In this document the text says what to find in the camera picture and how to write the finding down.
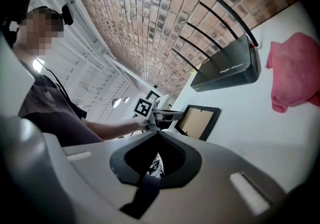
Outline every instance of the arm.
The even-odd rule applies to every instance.
[[[81,119],[81,122],[104,141],[127,135],[138,130],[144,130],[147,125],[147,121],[139,117],[123,120],[116,124],[89,122],[84,118]]]

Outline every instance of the framed picture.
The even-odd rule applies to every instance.
[[[159,97],[160,95],[151,90],[145,98],[149,101],[155,102]]]
[[[174,128],[182,135],[206,141],[220,113],[221,109],[217,107],[188,105],[184,118],[179,120]]]

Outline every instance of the pink towel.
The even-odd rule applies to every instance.
[[[304,102],[320,107],[320,47],[310,36],[299,32],[284,43],[271,42],[266,67],[273,69],[274,111]]]

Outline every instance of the hand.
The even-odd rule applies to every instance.
[[[137,116],[133,118],[134,122],[136,122],[137,126],[138,126],[138,130],[140,131],[144,131],[146,130],[146,126],[148,125],[148,121],[143,118],[142,116]]]

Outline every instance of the light fixture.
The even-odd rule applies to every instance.
[[[112,107],[115,109],[121,102],[121,99],[120,98],[114,98],[112,100]]]
[[[33,61],[32,66],[36,71],[40,73],[40,71],[42,70],[42,66],[38,61],[41,62],[42,64],[45,63],[42,59],[37,58]]]

